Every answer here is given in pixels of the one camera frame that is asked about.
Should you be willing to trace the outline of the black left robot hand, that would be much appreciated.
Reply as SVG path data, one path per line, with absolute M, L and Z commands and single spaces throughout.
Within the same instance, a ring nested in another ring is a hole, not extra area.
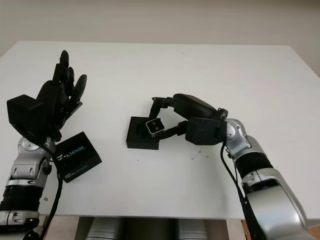
M 81 107 L 86 84 L 85 74 L 75 81 L 74 70 L 69 66 L 69 54 L 63 50 L 55 65 L 52 80 L 43 84 L 36 97 L 45 107 L 46 135 L 56 142 L 62 138 L 61 129 L 67 119 Z

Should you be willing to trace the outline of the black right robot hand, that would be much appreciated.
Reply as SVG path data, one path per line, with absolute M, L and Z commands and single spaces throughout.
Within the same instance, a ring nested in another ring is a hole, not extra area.
M 184 135 L 187 130 L 188 121 L 191 118 L 220 120 L 226 117 L 223 109 L 215 109 L 208 103 L 189 94 L 176 93 L 173 97 L 153 97 L 152 100 L 153 104 L 145 126 L 149 135 L 157 140 L 167 139 L 174 135 Z M 169 107 L 173 108 L 175 113 L 185 118 L 185 121 L 165 130 L 160 118 L 158 118 L 158 114 L 161 109 Z

